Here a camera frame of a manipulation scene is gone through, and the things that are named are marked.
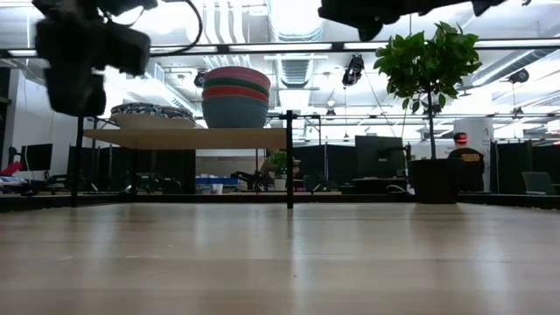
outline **black camera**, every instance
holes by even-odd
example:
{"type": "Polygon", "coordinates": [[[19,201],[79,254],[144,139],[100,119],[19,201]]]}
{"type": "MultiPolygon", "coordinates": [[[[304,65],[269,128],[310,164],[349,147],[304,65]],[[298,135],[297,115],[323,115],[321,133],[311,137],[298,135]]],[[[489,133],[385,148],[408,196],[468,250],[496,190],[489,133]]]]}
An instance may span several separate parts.
{"type": "Polygon", "coordinates": [[[106,21],[99,11],[109,16],[138,5],[148,10],[158,5],[156,0],[75,0],[74,11],[65,10],[60,0],[33,4],[45,15],[36,25],[35,48],[50,64],[44,75],[53,110],[70,116],[101,115],[106,103],[101,71],[106,66],[144,74],[150,60],[148,35],[106,21]]]}
{"type": "MultiPolygon", "coordinates": [[[[384,25],[391,25],[403,15],[428,14],[433,9],[461,4],[468,0],[322,0],[318,14],[344,25],[358,29],[360,41],[375,38],[384,25]]],[[[480,16],[490,7],[506,0],[472,0],[475,16],[480,16]]]]}
{"type": "Polygon", "coordinates": [[[350,63],[346,67],[344,71],[344,75],[342,76],[342,84],[345,87],[350,87],[361,79],[361,72],[365,69],[364,66],[364,59],[361,57],[360,54],[355,54],[350,59],[350,63]]]}

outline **wooden shelf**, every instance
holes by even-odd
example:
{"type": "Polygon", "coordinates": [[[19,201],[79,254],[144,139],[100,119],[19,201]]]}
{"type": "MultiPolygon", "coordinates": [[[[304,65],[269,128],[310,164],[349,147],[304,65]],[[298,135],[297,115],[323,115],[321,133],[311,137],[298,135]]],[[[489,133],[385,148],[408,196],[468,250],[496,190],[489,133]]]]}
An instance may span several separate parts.
{"type": "Polygon", "coordinates": [[[286,148],[286,129],[88,129],[84,137],[137,150],[286,148]]]}

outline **stacked bowl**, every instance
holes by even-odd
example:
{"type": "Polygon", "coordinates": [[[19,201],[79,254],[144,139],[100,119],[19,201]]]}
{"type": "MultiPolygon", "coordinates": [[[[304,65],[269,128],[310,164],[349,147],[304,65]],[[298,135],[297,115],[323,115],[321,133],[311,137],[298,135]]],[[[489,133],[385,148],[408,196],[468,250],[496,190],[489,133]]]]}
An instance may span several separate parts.
{"type": "Polygon", "coordinates": [[[208,128],[262,128],[269,113],[269,78],[242,66],[224,66],[204,77],[202,113],[208,128]]]}

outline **small plant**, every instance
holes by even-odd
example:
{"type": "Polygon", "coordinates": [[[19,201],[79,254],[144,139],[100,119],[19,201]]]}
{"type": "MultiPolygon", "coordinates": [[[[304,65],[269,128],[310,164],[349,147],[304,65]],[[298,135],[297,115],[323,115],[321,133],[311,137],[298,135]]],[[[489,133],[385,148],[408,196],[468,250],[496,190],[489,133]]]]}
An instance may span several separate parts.
{"type": "Polygon", "coordinates": [[[278,175],[286,175],[288,174],[288,155],[286,152],[276,152],[272,154],[270,158],[270,162],[277,168],[276,170],[276,177],[278,175]]]}
{"type": "Polygon", "coordinates": [[[474,44],[479,38],[464,34],[449,24],[436,24],[436,34],[426,40],[424,32],[404,38],[396,35],[377,50],[374,69],[388,76],[387,93],[403,98],[402,109],[416,113],[423,107],[430,120],[431,158],[436,158],[434,138],[434,97],[443,108],[447,97],[457,99],[457,86],[482,63],[474,44]],[[422,101],[427,95],[427,102],[422,101]]]}

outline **plant pot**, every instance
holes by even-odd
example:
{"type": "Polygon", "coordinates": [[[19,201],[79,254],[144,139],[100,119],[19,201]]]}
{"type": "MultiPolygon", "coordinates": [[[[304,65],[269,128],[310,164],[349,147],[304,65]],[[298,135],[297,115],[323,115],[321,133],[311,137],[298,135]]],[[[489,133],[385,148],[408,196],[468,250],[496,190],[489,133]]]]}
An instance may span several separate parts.
{"type": "Polygon", "coordinates": [[[416,201],[423,204],[457,203],[463,165],[464,161],[458,158],[410,161],[409,178],[416,201]]]}
{"type": "Polygon", "coordinates": [[[286,190],[286,179],[274,179],[274,190],[283,192],[286,190]]]}

